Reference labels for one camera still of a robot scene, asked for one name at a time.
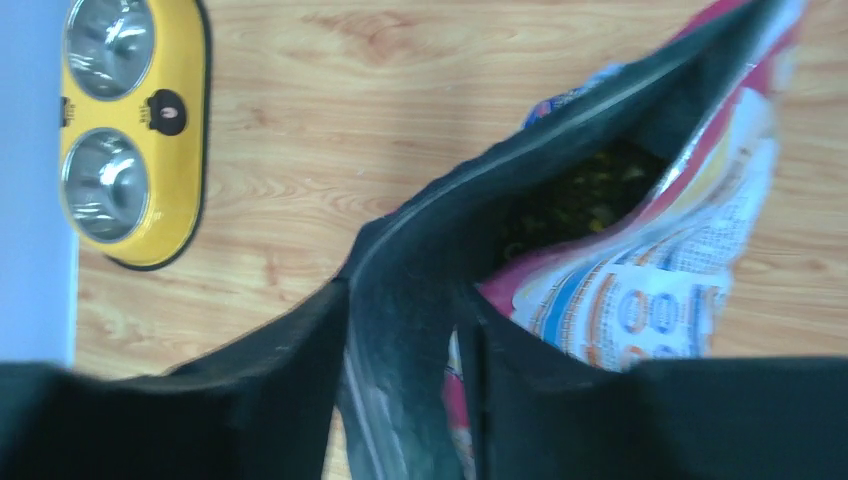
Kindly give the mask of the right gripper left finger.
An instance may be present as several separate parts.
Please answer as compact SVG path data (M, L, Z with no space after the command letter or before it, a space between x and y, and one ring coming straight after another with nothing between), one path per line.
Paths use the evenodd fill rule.
M348 320L333 280L161 376L1 367L5 479L318 479Z

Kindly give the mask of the pink pet food bag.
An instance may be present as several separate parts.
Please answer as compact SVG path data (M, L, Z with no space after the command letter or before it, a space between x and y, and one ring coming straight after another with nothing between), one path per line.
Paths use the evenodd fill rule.
M355 479L570 479L588 456L527 386L485 444L472 329L580 387L699 358L771 190L803 1L718 1L646 57L538 104L521 129L358 233L339 398Z

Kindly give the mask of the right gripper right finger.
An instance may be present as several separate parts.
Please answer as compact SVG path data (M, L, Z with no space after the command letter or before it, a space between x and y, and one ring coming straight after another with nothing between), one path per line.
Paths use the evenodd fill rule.
M622 373L467 288L458 319L481 479L843 479L843 357L652 360Z

